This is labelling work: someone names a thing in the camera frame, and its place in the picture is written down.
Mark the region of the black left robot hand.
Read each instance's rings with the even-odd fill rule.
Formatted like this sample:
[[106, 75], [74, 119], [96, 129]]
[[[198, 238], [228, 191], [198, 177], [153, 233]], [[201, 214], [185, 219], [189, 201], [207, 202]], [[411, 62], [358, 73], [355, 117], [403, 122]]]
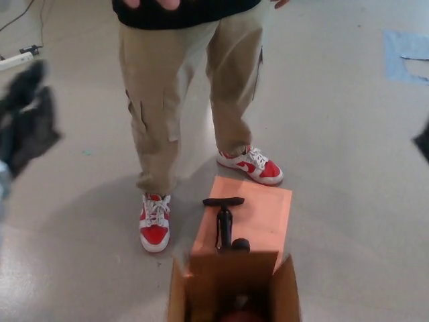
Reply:
[[1, 97], [1, 161], [17, 178], [36, 158], [57, 144], [56, 106], [44, 84], [46, 63], [36, 60], [19, 72]]

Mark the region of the person's right hand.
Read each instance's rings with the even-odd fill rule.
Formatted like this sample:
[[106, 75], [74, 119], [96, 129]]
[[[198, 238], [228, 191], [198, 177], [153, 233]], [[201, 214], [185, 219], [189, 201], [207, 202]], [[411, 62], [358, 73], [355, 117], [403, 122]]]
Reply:
[[[141, 0], [123, 0], [132, 9], [137, 9], [141, 5]], [[180, 5], [180, 0], [156, 0], [156, 3], [168, 11], [176, 10]]]

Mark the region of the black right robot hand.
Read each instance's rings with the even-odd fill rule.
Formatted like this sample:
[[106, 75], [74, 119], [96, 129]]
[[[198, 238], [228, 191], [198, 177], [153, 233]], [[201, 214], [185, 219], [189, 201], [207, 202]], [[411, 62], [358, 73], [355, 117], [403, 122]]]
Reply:
[[429, 163], [429, 121], [426, 122], [422, 131], [412, 138], [412, 142], [425, 161]]

